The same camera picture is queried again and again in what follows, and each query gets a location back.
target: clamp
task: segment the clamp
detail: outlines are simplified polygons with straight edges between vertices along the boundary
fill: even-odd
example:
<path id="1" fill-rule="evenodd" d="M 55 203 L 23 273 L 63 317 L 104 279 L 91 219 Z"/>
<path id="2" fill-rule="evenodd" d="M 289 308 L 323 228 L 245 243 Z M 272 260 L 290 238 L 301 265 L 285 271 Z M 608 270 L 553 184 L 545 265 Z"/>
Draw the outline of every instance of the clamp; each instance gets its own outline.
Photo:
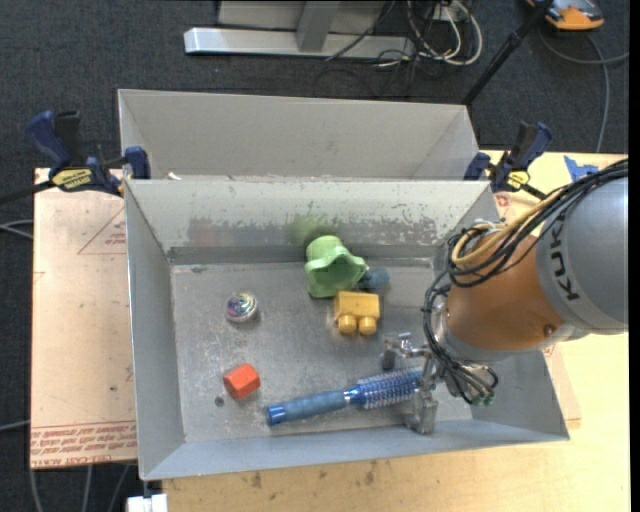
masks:
<path id="1" fill-rule="evenodd" d="M 77 144 L 80 113 L 63 112 L 54 116 L 47 110 L 27 124 L 26 136 L 41 153 L 53 159 L 48 186 L 64 192 L 93 190 L 116 196 L 123 195 L 123 183 L 109 172 L 113 165 L 128 164 L 125 178 L 149 179 L 151 168 L 146 152 L 140 146 L 128 147 L 124 156 L 102 164 L 96 157 L 86 160 L 79 154 Z"/>
<path id="2" fill-rule="evenodd" d="M 477 180 L 488 171 L 493 193 L 524 190 L 538 199 L 545 199 L 546 194 L 528 184 L 529 166 L 550 143 L 551 131 L 544 124 L 521 122 L 511 150 L 505 151 L 497 164 L 491 163 L 489 155 L 479 152 L 467 167 L 464 179 Z"/>

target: red cube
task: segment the red cube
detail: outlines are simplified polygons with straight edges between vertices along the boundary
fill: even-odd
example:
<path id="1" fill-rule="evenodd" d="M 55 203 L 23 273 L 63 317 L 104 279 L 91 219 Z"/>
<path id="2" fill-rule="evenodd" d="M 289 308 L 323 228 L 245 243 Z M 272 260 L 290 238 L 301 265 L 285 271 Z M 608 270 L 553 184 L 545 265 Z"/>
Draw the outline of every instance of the red cube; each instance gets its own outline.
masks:
<path id="1" fill-rule="evenodd" d="M 236 400 L 242 400 L 260 387 L 260 376 L 248 363 L 236 366 L 222 377 L 224 387 Z"/>

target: gray bin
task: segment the gray bin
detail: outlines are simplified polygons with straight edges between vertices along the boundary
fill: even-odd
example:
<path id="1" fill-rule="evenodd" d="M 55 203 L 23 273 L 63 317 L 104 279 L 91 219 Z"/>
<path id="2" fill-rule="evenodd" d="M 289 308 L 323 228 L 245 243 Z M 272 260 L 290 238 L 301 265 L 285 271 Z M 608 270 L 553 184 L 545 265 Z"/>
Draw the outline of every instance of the gray bin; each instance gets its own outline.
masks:
<path id="1" fill-rule="evenodd" d="M 125 193 L 141 478 L 567 438 L 538 352 L 496 365 L 491 407 L 436 390 L 430 436 L 402 426 L 408 404 L 267 425 L 268 405 L 379 373 L 384 334 L 422 339 L 437 248 L 496 216 L 486 182 L 460 179 L 477 151 L 464 108 L 121 91 L 120 111 L 123 148 L 142 145 L 154 175 Z M 331 300 L 307 293 L 321 232 L 389 271 L 375 335 L 340 335 Z M 250 323 L 225 318 L 237 291 L 258 298 Z M 222 375 L 244 362 L 261 386 L 236 401 Z"/>

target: blue brush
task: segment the blue brush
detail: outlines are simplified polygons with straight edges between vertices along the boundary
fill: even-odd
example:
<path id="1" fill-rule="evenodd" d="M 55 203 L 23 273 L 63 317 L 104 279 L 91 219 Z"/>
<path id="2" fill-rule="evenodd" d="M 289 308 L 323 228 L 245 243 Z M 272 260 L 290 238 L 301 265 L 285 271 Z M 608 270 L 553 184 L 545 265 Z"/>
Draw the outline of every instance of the blue brush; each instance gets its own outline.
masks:
<path id="1" fill-rule="evenodd" d="M 267 407 L 269 425 L 310 418 L 318 414 L 360 405 L 363 409 L 378 409 L 409 400 L 418 388 L 421 368 L 406 368 L 360 379 L 352 388 L 328 391 Z"/>

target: blue object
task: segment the blue object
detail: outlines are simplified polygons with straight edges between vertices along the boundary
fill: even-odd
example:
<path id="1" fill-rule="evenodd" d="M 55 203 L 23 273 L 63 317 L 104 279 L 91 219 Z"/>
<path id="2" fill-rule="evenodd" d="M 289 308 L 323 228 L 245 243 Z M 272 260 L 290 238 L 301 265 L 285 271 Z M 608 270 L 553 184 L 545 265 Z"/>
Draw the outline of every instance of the blue object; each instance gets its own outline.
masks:
<path id="1" fill-rule="evenodd" d="M 29 121 L 25 132 L 31 144 L 40 153 L 51 157 L 55 163 L 54 168 L 59 169 L 69 165 L 71 155 L 56 135 L 53 119 L 53 112 L 46 110 Z"/>
<path id="2" fill-rule="evenodd" d="M 343 391 L 328 391 L 273 405 L 267 407 L 268 423 L 273 426 L 311 418 L 351 404 L 360 405 L 363 409 L 378 409 L 405 402 L 418 388 L 421 375 L 421 368 L 394 370 L 360 379 L 355 386 Z"/>
<path id="3" fill-rule="evenodd" d="M 489 167 L 489 162 L 491 158 L 486 153 L 479 152 L 476 156 L 473 157 L 471 163 L 467 167 L 466 172 L 464 173 L 464 180 L 474 180 L 477 181 L 480 176 L 484 174 L 484 171 Z"/>
<path id="4" fill-rule="evenodd" d="M 567 170 L 571 175 L 571 181 L 577 181 L 587 174 L 593 174 L 598 172 L 598 167 L 595 165 L 578 165 L 575 160 L 572 160 L 565 155 L 564 163 L 567 166 Z"/>
<path id="5" fill-rule="evenodd" d="M 60 133 L 56 131 L 56 118 L 50 110 L 31 119 L 25 129 L 27 139 L 33 146 L 54 161 L 54 165 L 49 169 L 49 181 L 64 192 L 94 190 L 120 196 L 122 182 L 113 176 L 97 158 L 90 156 L 81 166 L 70 167 L 71 155 L 75 154 L 76 144 L 71 144 L 74 148 L 65 147 L 63 142 L 65 137 L 63 136 L 66 136 L 67 140 L 71 138 L 75 142 L 80 115 L 75 113 L 71 116 L 73 119 L 70 119 L 69 114 L 62 114 L 62 117 L 59 118 Z M 149 179 L 151 177 L 147 155 L 140 146 L 127 148 L 124 157 L 118 159 L 117 163 L 128 163 L 134 178 Z M 56 180 L 56 176 L 60 173 L 63 174 Z"/>
<path id="6" fill-rule="evenodd" d="M 389 283 L 389 280 L 389 272 L 387 272 L 386 268 L 372 268 L 364 273 L 364 276 L 357 282 L 355 288 L 357 290 L 376 293 L 382 291 Z"/>
<path id="7" fill-rule="evenodd" d="M 151 178 L 151 166 L 147 154 L 140 146 L 131 146 L 124 150 L 124 159 L 131 166 L 135 179 L 148 180 Z"/>
<path id="8" fill-rule="evenodd" d="M 517 189 L 508 183 L 511 171 L 526 171 L 551 143 L 551 131 L 546 125 L 520 123 L 518 137 L 509 151 L 505 151 L 496 165 L 491 164 L 489 155 L 479 152 L 465 171 L 465 180 L 478 180 L 484 172 L 490 170 L 491 191 L 515 192 Z"/>

